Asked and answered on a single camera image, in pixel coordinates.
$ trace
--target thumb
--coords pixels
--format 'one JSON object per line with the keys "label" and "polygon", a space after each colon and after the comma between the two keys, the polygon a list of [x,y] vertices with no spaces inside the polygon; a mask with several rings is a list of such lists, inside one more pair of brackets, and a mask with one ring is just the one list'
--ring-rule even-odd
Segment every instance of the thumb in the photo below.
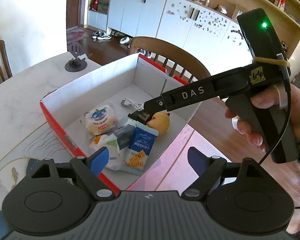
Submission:
{"label": "thumb", "polygon": [[279,104],[279,93],[274,86],[271,86],[251,97],[251,102],[257,108],[266,109]]}

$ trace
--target finger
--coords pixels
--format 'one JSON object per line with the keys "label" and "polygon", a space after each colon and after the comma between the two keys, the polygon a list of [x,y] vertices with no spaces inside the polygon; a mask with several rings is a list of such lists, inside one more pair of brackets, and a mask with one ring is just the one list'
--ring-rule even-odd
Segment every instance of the finger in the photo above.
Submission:
{"label": "finger", "polygon": [[256,147],[260,152],[265,152],[267,147],[265,146],[265,144],[261,144],[261,146],[257,146]]}
{"label": "finger", "polygon": [[236,115],[234,112],[232,112],[229,108],[227,108],[226,111],[225,111],[224,116],[225,116],[227,119],[231,119],[231,118],[236,117],[237,115]]}
{"label": "finger", "polygon": [[263,143],[263,138],[261,135],[259,135],[256,132],[251,132],[251,134],[248,134],[246,136],[246,139],[249,143],[254,144],[256,146],[261,146]]}
{"label": "finger", "polygon": [[248,122],[242,120],[237,121],[237,130],[241,134],[251,134],[252,132],[251,125]]}
{"label": "finger", "polygon": [[279,93],[274,86],[271,86],[251,97],[251,102],[257,108],[266,109],[279,104]]}

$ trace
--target red bottle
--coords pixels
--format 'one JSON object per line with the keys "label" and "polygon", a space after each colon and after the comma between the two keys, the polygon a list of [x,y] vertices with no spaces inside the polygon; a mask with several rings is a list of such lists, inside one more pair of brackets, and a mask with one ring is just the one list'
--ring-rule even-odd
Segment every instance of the red bottle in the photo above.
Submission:
{"label": "red bottle", "polygon": [[96,11],[98,9],[98,0],[95,0],[92,4],[91,10]]}

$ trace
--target cardboard box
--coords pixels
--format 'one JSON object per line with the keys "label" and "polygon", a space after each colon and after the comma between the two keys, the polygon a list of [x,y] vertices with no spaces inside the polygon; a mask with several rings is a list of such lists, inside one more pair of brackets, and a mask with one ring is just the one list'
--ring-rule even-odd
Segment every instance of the cardboard box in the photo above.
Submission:
{"label": "cardboard box", "polygon": [[[84,113],[98,105],[113,103],[118,118],[133,113],[132,106],[121,105],[125,97],[144,103],[186,84],[179,77],[169,77],[165,69],[143,55],[133,54],[102,66],[73,80],[45,96],[40,106],[50,127],[73,156],[90,156],[89,133]],[[160,157],[199,106],[193,104],[170,112],[167,134],[157,138],[147,159],[144,172]],[[115,194],[129,189],[140,176],[104,168],[98,178]]]}
{"label": "cardboard box", "polygon": [[108,13],[110,0],[98,0],[98,11]]}

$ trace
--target orange toy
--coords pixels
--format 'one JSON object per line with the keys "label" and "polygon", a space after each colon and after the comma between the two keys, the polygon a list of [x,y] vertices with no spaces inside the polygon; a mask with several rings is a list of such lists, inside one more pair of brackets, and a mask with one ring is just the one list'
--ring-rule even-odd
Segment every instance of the orange toy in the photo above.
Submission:
{"label": "orange toy", "polygon": [[157,112],[147,123],[147,126],[159,131],[158,137],[165,136],[170,126],[170,114],[165,112]]}

